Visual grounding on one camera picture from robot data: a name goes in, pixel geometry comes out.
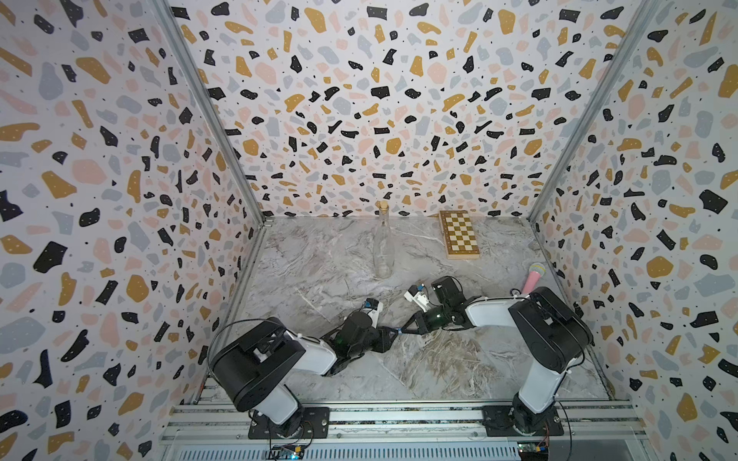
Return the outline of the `clear glass bottle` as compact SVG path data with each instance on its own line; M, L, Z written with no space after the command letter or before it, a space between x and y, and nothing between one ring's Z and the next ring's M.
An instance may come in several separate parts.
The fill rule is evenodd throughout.
M379 216L381 222L374 236L373 262L376 277L385 280L392 275L395 263L389 208L388 212L379 210Z

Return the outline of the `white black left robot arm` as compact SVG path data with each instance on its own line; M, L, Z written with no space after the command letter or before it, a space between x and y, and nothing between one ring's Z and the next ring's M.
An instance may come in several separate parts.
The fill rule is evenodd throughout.
M305 437L308 425L330 410L305 409L284 380L293 371L335 376L367 353L388 352L399 330L380 326L378 317L378 309L360 308L319 338L293 332L275 317L252 319L249 332L209 350L209 372L237 411L253 413L253 438Z

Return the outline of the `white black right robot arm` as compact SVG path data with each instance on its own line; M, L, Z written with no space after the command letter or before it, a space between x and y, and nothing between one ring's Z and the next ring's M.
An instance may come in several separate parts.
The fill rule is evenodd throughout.
M419 307L400 328L403 334L429 335L437 330L465 332L475 328L515 328L532 357L519 391L508 406L484 409L490 437L561 435L557 394L568 372L584 364L594 335L582 317L553 290L539 286L507 298L468 297L459 281L446 276L411 286L405 299Z

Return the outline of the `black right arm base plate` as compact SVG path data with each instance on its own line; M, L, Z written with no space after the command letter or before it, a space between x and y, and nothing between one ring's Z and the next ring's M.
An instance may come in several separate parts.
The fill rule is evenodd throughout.
M482 408L482 426L488 437L563 436L564 428L555 405L542 413L532 413L524 405L486 405Z

